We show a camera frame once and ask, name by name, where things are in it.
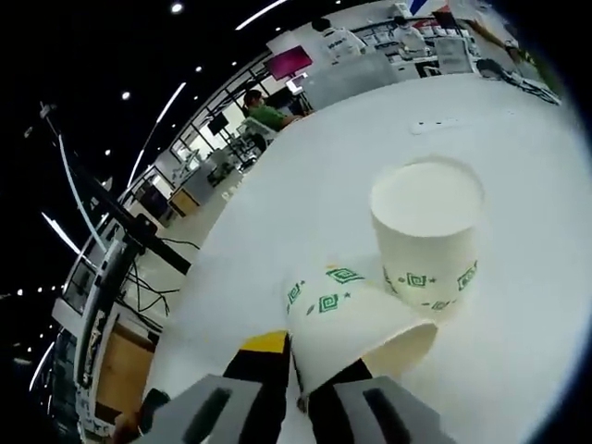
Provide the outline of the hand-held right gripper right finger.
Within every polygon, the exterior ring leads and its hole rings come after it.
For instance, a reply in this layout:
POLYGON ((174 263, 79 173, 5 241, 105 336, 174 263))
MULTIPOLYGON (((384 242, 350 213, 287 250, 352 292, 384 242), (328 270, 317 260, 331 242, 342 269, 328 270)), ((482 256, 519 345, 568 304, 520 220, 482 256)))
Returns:
POLYGON ((305 396, 318 443, 452 443, 440 415, 358 360, 305 396))

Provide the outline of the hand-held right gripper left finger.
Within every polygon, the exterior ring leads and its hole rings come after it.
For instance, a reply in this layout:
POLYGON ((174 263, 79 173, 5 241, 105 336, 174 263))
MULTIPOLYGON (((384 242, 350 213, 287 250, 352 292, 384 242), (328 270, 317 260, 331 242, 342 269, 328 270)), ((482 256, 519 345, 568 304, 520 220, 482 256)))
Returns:
POLYGON ((139 417, 140 443, 275 443, 287 411, 290 335, 248 338, 224 373, 171 398, 153 389, 139 417))

